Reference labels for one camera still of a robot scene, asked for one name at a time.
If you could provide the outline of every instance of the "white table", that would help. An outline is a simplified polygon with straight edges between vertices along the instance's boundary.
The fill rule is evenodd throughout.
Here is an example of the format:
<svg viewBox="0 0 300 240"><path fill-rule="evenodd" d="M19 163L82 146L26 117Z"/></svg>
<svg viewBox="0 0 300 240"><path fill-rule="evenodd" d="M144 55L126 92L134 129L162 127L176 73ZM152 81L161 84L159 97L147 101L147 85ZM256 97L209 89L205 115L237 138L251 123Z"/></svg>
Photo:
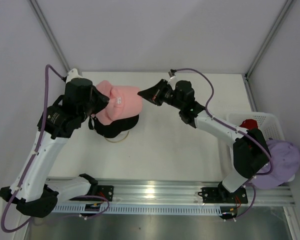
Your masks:
<svg viewBox="0 0 300 240"><path fill-rule="evenodd" d="M152 87L167 73L83 72L96 85L108 80L113 85ZM207 74L215 95L209 109L225 117L231 111L251 111L240 74ZM206 104L211 94L208 83L196 73L178 73L179 80L192 82L196 100ZM62 149L51 177L76 177L87 173L95 178L129 180L221 181L231 169L229 148L207 132L182 122L178 110L143 101L138 124L120 143L110 143L88 121L76 130Z"/></svg>

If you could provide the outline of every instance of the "gray floor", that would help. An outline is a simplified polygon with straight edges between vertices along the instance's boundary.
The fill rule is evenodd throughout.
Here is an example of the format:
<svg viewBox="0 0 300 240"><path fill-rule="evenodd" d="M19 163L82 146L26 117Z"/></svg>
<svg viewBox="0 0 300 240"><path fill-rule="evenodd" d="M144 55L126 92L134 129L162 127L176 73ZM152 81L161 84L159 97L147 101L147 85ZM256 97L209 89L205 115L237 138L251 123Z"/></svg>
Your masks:
<svg viewBox="0 0 300 240"><path fill-rule="evenodd" d="M291 240L281 207L254 207L237 222L215 216L105 214L84 221L61 214L31 225L25 240Z"/></svg>

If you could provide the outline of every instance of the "pink baseball cap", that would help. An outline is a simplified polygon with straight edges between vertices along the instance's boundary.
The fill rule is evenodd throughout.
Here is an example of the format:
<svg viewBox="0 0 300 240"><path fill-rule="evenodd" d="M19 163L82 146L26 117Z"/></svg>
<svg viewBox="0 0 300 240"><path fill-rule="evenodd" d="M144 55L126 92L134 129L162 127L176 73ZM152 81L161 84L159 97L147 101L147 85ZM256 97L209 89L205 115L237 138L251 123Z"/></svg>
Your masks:
<svg viewBox="0 0 300 240"><path fill-rule="evenodd" d="M251 180L259 189L272 189L288 182L300 167L300 151L293 143L271 139L266 144L272 157L273 171L269 175L258 175ZM258 173L269 170L270 164L261 168Z"/></svg>
<svg viewBox="0 0 300 240"><path fill-rule="evenodd" d="M104 80L96 86L96 89L110 98L105 109L95 115L103 125L134 117L142 110L142 97L137 94L140 89L136 86L113 86Z"/></svg>

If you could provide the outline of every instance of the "metal corner post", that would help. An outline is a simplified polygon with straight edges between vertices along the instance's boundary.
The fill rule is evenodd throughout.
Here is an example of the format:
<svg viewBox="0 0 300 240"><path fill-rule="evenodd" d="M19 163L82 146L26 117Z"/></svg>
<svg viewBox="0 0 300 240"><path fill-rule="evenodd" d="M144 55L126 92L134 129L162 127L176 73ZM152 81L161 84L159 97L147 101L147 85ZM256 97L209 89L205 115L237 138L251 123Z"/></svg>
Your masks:
<svg viewBox="0 0 300 240"><path fill-rule="evenodd" d="M53 34L47 20L46 17L44 15L44 13L42 12L37 0L27 0L27 2L29 3L31 9L33 10L34 15L36 16L40 26L42 27L42 30L44 31L45 36L48 38L53 51L55 52L57 58L59 59L59 61L61 62L64 70L66 72L70 71L70 66L65 58L64 53L62 52L60 45L58 44L55 35Z"/></svg>
<svg viewBox="0 0 300 240"><path fill-rule="evenodd" d="M280 27L282 26L283 22L285 21L287 15L289 14L290 10L294 6L294 3L296 0L286 0L284 6L282 7L278 17L276 18L275 22L273 23L269 33L267 34L266 38L264 39L258 53L253 59L252 64L250 65L245 77L247 80L251 77L252 73L256 69L257 65L261 61L262 57L266 53L268 47L271 45L273 42L275 36L277 35Z"/></svg>

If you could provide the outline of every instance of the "white plastic basket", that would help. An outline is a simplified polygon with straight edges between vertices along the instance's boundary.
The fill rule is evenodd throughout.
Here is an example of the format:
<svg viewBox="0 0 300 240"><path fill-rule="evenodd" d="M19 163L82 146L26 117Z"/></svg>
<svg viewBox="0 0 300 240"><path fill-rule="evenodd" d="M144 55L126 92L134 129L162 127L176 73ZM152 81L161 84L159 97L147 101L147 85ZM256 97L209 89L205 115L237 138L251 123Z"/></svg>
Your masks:
<svg viewBox="0 0 300 240"><path fill-rule="evenodd" d="M280 126L277 117L270 113L257 112L257 111L238 111L230 112L226 115L225 119L236 126L240 126L244 120L254 119L258 124L258 128L261 130L264 139L267 141L269 139L285 140L284 133ZM230 156L233 164L234 154L232 149L230 149Z"/></svg>

